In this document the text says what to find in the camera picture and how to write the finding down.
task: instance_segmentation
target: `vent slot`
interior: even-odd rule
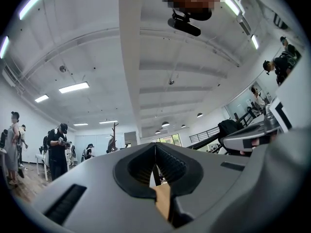
[[[45,214],[45,216],[55,223],[62,225],[84,194],[85,190],[86,187],[74,184]]]

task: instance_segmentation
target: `security camera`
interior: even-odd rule
[[[66,71],[67,71],[67,68],[66,68],[65,66],[60,66],[60,67],[59,67],[59,70],[60,70],[61,72],[66,72]]]

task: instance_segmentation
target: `black shirt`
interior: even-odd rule
[[[58,141],[60,137],[63,138],[64,141],[67,141],[66,136],[61,134],[59,132],[59,129],[57,129],[57,134],[55,134],[55,129],[52,129],[48,135],[48,145],[50,146],[51,141]],[[49,158],[53,160],[66,160],[65,146],[60,146],[60,145],[50,146]]]
[[[287,62],[286,58],[275,58],[274,63],[276,65],[276,70],[278,71],[277,74],[286,74],[286,70],[292,69],[292,66]]]

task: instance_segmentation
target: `wooden piece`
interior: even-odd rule
[[[170,193],[171,188],[169,184],[162,184],[152,187],[156,191],[156,203],[155,206],[161,212],[166,220],[169,218],[170,211]]]

